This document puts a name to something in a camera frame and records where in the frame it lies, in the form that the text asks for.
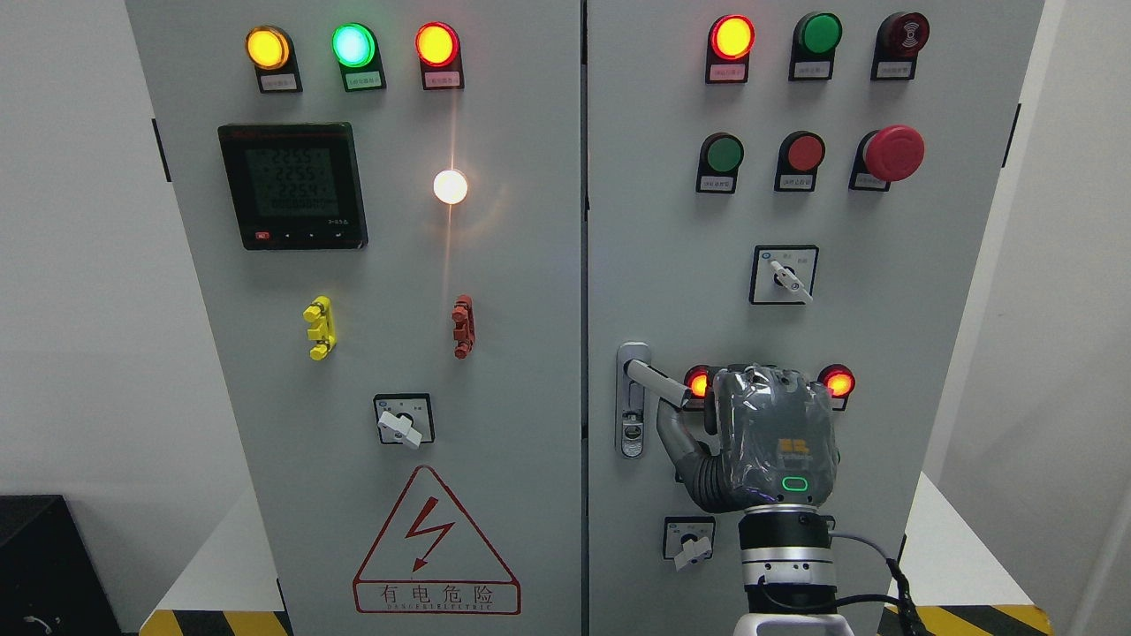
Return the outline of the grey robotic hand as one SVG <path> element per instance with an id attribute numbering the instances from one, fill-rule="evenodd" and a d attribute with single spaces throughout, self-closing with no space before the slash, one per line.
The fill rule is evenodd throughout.
<path id="1" fill-rule="evenodd" d="M 804 373 L 766 366 L 720 367 L 707 414 L 720 452 L 705 452 L 687 431 L 681 409 L 656 407 L 661 442 L 687 493 L 708 514 L 759 504 L 824 504 L 839 463 L 831 394 Z"/>

